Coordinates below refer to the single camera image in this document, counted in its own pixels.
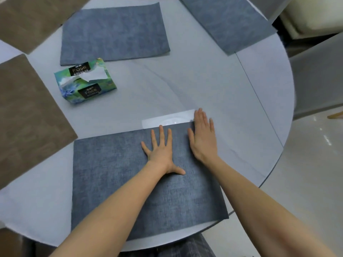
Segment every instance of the finger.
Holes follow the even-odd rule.
[[[151,153],[151,151],[148,149],[148,147],[145,145],[144,142],[141,142],[141,145],[142,145],[142,149],[143,149],[143,151],[145,152],[145,154],[146,154],[147,156],[149,156],[149,154]]]
[[[194,125],[195,125],[195,130],[200,129],[200,119],[199,119],[199,111],[195,110],[194,111]]]
[[[215,133],[215,130],[214,130],[214,123],[213,123],[212,118],[210,118],[210,130],[211,130],[211,132],[214,132],[214,133]]]
[[[187,131],[188,131],[189,144],[191,148],[193,148],[195,144],[194,132],[191,128],[188,128]]]
[[[202,108],[199,108],[199,121],[200,121],[201,128],[205,127]]]
[[[165,146],[166,145],[166,140],[164,138],[164,130],[163,126],[160,125],[160,145],[159,146]]]
[[[210,127],[210,125],[208,124],[208,120],[207,120],[207,115],[205,112],[202,112],[202,117],[204,118],[204,124],[207,128]]]
[[[176,166],[174,167],[173,172],[176,174],[179,174],[179,175],[185,175],[186,174],[186,171],[184,171],[182,168],[176,167]]]
[[[157,141],[154,130],[151,130],[151,142],[152,142],[152,149],[154,150],[157,147]]]
[[[168,129],[167,146],[171,147],[173,143],[172,130]]]

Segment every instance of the person's lap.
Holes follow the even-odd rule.
[[[202,234],[196,234],[176,243],[140,251],[121,252],[119,257],[215,257]]]

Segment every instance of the white chair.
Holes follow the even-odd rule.
[[[270,21],[274,22],[291,0],[249,0]]]
[[[292,39],[343,31],[343,0],[292,0],[280,14]]]
[[[294,117],[343,104],[343,33],[290,58],[297,104]]]

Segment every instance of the white floor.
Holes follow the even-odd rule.
[[[262,190],[343,256],[343,107],[294,121]],[[259,256],[235,214],[203,233],[217,257]]]

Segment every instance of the wooden chair leg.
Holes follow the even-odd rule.
[[[333,114],[333,115],[329,115],[328,119],[337,119],[337,118],[339,118],[342,115],[343,115],[343,112],[340,112],[340,113],[337,113],[337,114]]]

